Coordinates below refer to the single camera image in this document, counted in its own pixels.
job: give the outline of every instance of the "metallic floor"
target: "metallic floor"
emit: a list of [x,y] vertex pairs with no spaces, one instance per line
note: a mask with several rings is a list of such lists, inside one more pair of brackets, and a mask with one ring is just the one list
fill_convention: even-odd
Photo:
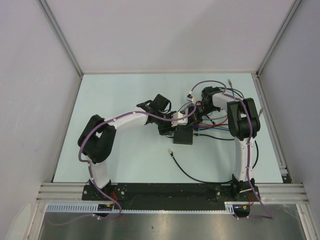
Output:
[[[44,220],[39,240],[305,240],[295,205],[268,205],[269,219],[240,219],[224,214],[123,214],[113,220],[85,217],[64,226]],[[264,215],[259,205],[251,215]],[[46,213],[54,223],[78,213]]]

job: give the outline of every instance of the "robotic arm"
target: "robotic arm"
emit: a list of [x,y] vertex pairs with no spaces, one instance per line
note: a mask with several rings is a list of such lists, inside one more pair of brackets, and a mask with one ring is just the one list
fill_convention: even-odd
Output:
[[[260,121],[254,100],[252,98],[243,99],[252,125],[252,138],[249,143],[250,152],[248,152],[250,127],[241,103],[223,94],[218,87],[205,87],[201,96],[201,104],[197,105],[195,111],[192,112],[191,109],[193,107],[189,107],[189,112],[192,114],[189,113],[188,115],[184,112],[176,111],[167,111],[167,113],[165,113],[166,107],[168,104],[171,105],[171,102],[158,94],[154,100],[148,100],[138,104],[132,112],[126,113],[122,117],[117,117],[117,119],[111,120],[112,118],[103,119],[98,115],[92,116],[78,140],[78,145],[83,148],[82,153],[86,155],[90,165],[90,175],[93,177],[97,186],[103,188],[111,182],[107,172],[106,159],[111,153],[116,133],[136,126],[155,123],[158,125],[159,134],[167,135],[174,133],[178,125],[186,128],[193,127],[203,121],[203,116],[213,111],[224,109],[228,115],[230,134],[235,138],[236,166],[232,175],[232,185],[237,193],[251,190],[246,175],[247,159],[248,154],[250,154],[250,156],[252,155],[251,152],[255,137],[260,130]],[[104,121],[108,121],[109,123],[104,124],[92,134],[92,130]],[[90,137],[87,142],[82,146],[85,138],[89,135]],[[255,180],[251,160],[249,180],[254,186]]]

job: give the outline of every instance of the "white table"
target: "white table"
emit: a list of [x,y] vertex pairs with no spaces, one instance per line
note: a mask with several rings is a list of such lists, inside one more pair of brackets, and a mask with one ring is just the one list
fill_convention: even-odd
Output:
[[[259,111],[261,106],[249,73],[84,75],[54,182],[86,182],[89,179],[87,165],[78,161],[77,141],[92,115],[113,117],[131,111],[136,104],[153,100],[157,94],[171,100],[172,110],[178,110],[186,103],[186,95],[196,83],[217,80],[227,84],[228,79],[245,97],[254,99]],[[201,90],[207,86],[220,87],[219,84],[204,83],[193,92],[200,98]],[[214,112],[211,116],[224,114]],[[256,137],[259,161],[254,169],[254,178],[257,183],[282,183],[263,115],[260,122],[261,130]],[[232,138],[227,131],[208,129],[204,132],[220,138]],[[148,124],[116,135],[107,159],[111,180],[115,183],[194,183],[178,169],[168,149],[173,150],[181,167],[196,179],[210,182],[231,179],[235,167],[233,141],[196,136],[193,145],[173,144],[172,139],[159,135],[157,125]]]

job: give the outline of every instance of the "blue cable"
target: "blue cable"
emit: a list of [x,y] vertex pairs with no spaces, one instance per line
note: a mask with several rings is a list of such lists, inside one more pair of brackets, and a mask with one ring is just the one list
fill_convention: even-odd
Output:
[[228,129],[224,129],[224,128],[219,128],[219,127],[215,127],[215,126],[194,126],[194,129],[218,129],[218,130],[222,130],[222,131],[227,131],[229,132]]

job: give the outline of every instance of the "white wall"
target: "white wall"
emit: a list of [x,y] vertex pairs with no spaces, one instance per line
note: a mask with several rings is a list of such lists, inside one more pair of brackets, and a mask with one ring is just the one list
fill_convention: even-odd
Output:
[[49,179],[80,78],[36,0],[1,1],[0,239]]
[[255,71],[294,0],[47,0],[85,73]]
[[320,1],[303,1],[261,80],[296,182],[320,223]]

